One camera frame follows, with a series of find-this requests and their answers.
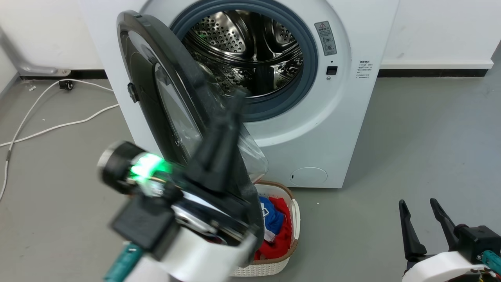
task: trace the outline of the red cloth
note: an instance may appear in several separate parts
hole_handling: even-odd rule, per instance
[[[269,243],[265,240],[255,253],[254,260],[260,260],[262,257],[265,259],[279,258],[284,256],[291,247],[292,223],[289,208],[283,199],[269,198],[269,200],[279,212],[285,215],[284,222],[280,229],[280,233],[275,237],[275,241]]]

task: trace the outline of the white wall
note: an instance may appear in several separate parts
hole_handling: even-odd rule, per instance
[[[33,64],[103,68],[77,0],[0,0],[0,26]]]
[[[0,94],[16,76],[17,72],[4,50],[0,47]]]
[[[0,26],[34,64],[103,68],[77,0],[0,1]],[[500,0],[401,0],[382,68],[489,68],[500,39]]]
[[[500,0],[400,0],[382,68],[490,68]]]

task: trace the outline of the concrete floor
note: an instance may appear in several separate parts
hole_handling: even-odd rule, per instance
[[[431,197],[456,224],[501,234],[501,52],[493,60],[485,78],[379,79],[344,188],[293,190],[302,229],[289,265],[275,276],[232,281],[399,281],[406,263],[400,199],[429,253],[447,250]],[[0,143],[49,84],[20,83],[3,98]],[[54,89],[21,137],[114,103],[112,93],[87,85]],[[122,247],[106,225],[124,199],[97,180],[95,167],[119,139],[131,136],[116,108],[15,145],[0,202],[2,281],[100,281]],[[0,159],[6,154],[0,148]]]

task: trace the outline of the power cord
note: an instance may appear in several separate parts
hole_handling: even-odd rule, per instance
[[[112,89],[110,88],[106,88],[104,86],[101,86],[101,85],[98,85],[98,84],[95,84],[95,83],[91,83],[91,82],[87,82],[87,81],[82,81],[82,80],[78,80],[78,79],[71,79],[71,78],[67,78],[67,79],[61,79],[60,81],[77,81],[77,82],[80,82],[80,83],[85,83],[85,84],[89,84],[89,85],[94,85],[94,86],[97,86],[99,88],[102,88],[102,89],[105,89],[105,90],[109,90],[109,91],[112,91]],[[47,133],[49,131],[52,131],[54,129],[58,129],[58,128],[61,128],[61,127],[65,127],[65,126],[68,126],[68,125],[73,125],[73,124],[79,124],[79,123],[83,123],[83,122],[86,122],[86,121],[89,121],[93,118],[95,118],[97,115],[103,113],[104,111],[107,111],[109,109],[112,109],[112,108],[115,108],[115,107],[118,107],[118,104],[116,105],[113,105],[113,106],[109,106],[109,107],[106,107],[98,112],[96,112],[95,114],[93,114],[92,116],[86,118],[86,119],[83,119],[83,120],[79,120],[79,121],[74,121],[74,122],[70,122],[70,123],[65,123],[65,124],[61,124],[61,125],[58,125],[58,126],[54,126],[54,127],[51,127],[49,129],[46,129],[44,131],[41,131],[39,133],[35,133],[33,135],[30,135],[28,137],[25,137],[25,138],[22,138],[22,139],[18,139],[16,140],[16,138],[18,137],[19,135],[19,132],[21,131],[21,128],[23,127],[25,121],[26,121],[26,118],[28,118],[28,115],[30,115],[31,111],[33,110],[33,108],[35,107],[35,105],[38,103],[38,101],[40,100],[40,98],[49,90],[51,89],[54,85],[57,85],[59,84],[59,81],[57,82],[54,82],[53,84],[51,84],[49,87],[47,87],[47,89],[45,89],[44,92],[42,92],[40,94],[40,96],[38,97],[38,99],[35,101],[35,103],[33,104],[33,106],[30,108],[30,110],[28,111],[28,113],[26,113],[25,115],[25,118],[23,118],[23,121],[21,121],[21,124],[19,125],[18,127],[18,130],[16,131],[16,134],[14,134],[14,137],[12,138],[12,141],[9,142],[9,143],[3,143],[3,144],[0,144],[0,147],[3,147],[3,146],[7,146],[7,145],[10,145],[9,146],[9,151],[7,152],[7,159],[5,161],[5,172],[4,172],[4,184],[2,185],[2,190],[0,192],[0,201],[2,200],[2,197],[4,196],[4,192],[5,192],[5,188],[7,186],[7,174],[8,174],[8,171],[9,171],[9,160],[11,159],[11,156],[12,156],[12,147],[14,146],[14,143],[17,143],[17,142],[21,142],[21,141],[24,141],[24,140],[28,140],[30,138],[33,138],[35,136],[39,136],[41,134],[44,134],[44,133]]]

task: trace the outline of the washing machine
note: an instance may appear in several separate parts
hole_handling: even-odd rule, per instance
[[[341,188],[398,2],[81,0],[80,7],[136,144],[182,163],[208,121],[198,93],[217,85],[213,95],[224,101],[244,88],[245,126],[269,163],[264,179]]]

